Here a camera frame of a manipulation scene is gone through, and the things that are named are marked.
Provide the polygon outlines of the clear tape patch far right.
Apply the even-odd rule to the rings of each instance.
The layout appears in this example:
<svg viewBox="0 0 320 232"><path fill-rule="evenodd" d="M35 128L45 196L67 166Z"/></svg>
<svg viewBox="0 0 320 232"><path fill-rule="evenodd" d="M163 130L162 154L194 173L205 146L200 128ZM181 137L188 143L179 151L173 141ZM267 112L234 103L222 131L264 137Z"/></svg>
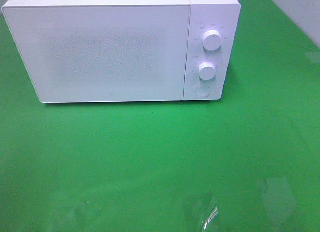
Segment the clear tape patch far right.
<svg viewBox="0 0 320 232"><path fill-rule="evenodd" d="M257 185L271 223L274 226L285 223L296 208L296 200L287 178L264 178Z"/></svg>

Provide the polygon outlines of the white microwave door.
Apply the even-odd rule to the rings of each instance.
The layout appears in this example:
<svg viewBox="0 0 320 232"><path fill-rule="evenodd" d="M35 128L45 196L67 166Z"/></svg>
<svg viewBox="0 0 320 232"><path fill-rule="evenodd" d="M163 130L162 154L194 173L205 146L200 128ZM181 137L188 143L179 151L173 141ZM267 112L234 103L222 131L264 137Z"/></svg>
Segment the white microwave door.
<svg viewBox="0 0 320 232"><path fill-rule="evenodd" d="M179 101L190 7L5 7L42 103Z"/></svg>

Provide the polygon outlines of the white microwave oven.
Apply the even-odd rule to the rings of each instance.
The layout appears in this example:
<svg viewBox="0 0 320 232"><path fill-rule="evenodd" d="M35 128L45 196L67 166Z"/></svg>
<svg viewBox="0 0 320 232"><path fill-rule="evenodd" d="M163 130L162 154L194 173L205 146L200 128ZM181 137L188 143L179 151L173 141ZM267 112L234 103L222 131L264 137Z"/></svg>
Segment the white microwave oven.
<svg viewBox="0 0 320 232"><path fill-rule="evenodd" d="M222 97L241 13L241 4L238 0L8 0L2 6L1 11L5 18L5 7L125 6L189 6L183 98L181 100L166 101L219 100ZM203 34L211 29L217 29L222 34L221 47L215 51L204 49L202 42ZM199 66L205 62L213 63L216 66L216 76L211 80L202 80L199 77ZM203 85L210 87L210 95L208 97L198 97L196 95L196 89Z"/></svg>

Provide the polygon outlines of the clear tape patch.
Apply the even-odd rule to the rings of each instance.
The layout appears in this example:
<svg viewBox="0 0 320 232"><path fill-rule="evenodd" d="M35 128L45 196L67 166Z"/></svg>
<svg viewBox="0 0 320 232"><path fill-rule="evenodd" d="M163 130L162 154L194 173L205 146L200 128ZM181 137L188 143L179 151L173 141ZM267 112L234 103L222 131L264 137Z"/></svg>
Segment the clear tape patch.
<svg viewBox="0 0 320 232"><path fill-rule="evenodd" d="M296 200L287 178L264 178L257 185L271 223L274 226L285 223L296 208Z"/></svg>
<svg viewBox="0 0 320 232"><path fill-rule="evenodd" d="M185 197L182 202L187 232L221 232L219 209L211 191Z"/></svg>

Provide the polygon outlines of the round microwave door button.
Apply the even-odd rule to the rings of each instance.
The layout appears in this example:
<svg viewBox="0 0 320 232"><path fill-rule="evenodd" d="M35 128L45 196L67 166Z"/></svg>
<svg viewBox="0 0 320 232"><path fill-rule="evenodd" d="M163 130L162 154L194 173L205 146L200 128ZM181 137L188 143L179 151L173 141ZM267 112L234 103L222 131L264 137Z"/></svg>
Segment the round microwave door button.
<svg viewBox="0 0 320 232"><path fill-rule="evenodd" d="M211 93L211 88L207 85L201 85L196 90L195 93L198 97L206 98Z"/></svg>

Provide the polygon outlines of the white microwave knob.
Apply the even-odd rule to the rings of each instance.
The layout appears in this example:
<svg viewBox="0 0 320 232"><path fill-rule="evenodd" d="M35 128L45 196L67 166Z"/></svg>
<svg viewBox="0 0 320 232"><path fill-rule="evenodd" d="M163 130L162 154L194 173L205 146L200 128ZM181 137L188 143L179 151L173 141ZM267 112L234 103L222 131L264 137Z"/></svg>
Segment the white microwave knob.
<svg viewBox="0 0 320 232"><path fill-rule="evenodd" d="M201 80L212 80L217 74L216 65L211 62L203 62L199 65L198 74Z"/></svg>
<svg viewBox="0 0 320 232"><path fill-rule="evenodd" d="M222 45L222 34L213 28L206 31L202 36L202 45L207 51L213 52L218 50Z"/></svg>

